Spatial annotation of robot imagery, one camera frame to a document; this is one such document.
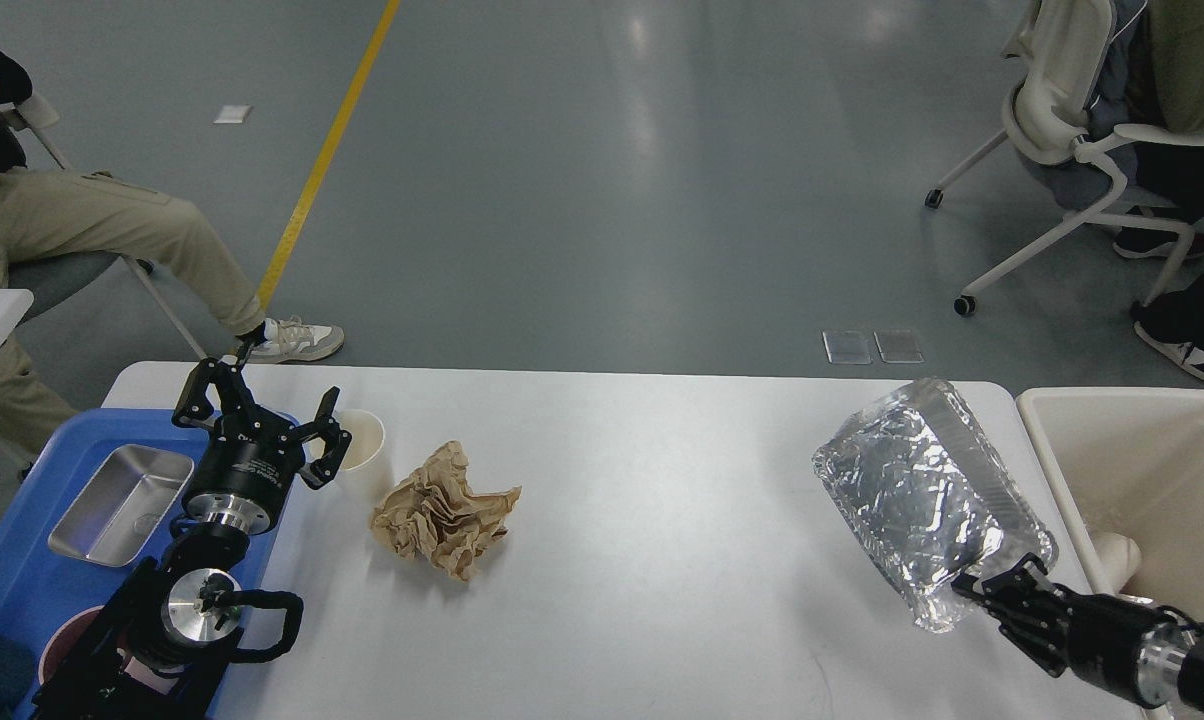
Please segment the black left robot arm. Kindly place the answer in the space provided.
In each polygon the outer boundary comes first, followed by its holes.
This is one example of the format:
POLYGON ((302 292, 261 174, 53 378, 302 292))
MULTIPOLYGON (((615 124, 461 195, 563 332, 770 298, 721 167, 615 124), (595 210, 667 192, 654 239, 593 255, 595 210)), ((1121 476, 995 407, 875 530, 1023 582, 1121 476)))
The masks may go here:
POLYGON ((296 479, 320 489, 352 445, 329 388, 309 421, 258 405, 250 343, 203 358, 172 413, 209 443, 191 470, 166 551, 142 560, 33 696, 35 719, 203 719, 228 667, 290 653, 297 594, 246 589, 232 571, 277 527, 296 479))

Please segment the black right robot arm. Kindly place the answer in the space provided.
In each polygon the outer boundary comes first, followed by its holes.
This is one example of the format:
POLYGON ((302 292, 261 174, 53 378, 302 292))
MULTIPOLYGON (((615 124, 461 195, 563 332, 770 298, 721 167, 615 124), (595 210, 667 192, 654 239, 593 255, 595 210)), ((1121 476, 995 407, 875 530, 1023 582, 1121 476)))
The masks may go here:
POLYGON ((1047 675, 1072 673, 1141 708, 1178 701, 1204 714, 1204 622, 1186 612, 1079 594, 1033 553, 995 577, 963 571, 951 588, 1047 675))

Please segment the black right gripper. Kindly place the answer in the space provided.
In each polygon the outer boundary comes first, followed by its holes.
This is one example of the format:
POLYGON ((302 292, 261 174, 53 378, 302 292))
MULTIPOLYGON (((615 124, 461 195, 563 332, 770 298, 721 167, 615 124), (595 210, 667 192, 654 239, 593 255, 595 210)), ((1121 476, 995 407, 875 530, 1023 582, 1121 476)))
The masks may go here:
POLYGON ((1055 588, 1035 555, 995 577, 962 571, 951 589, 995 619, 1001 633, 1022 641, 1023 653, 1046 674, 1070 671, 1134 706, 1171 700, 1174 681, 1161 665, 1165 651, 1178 647, 1178 621, 1169 612, 1110 594, 1055 588))

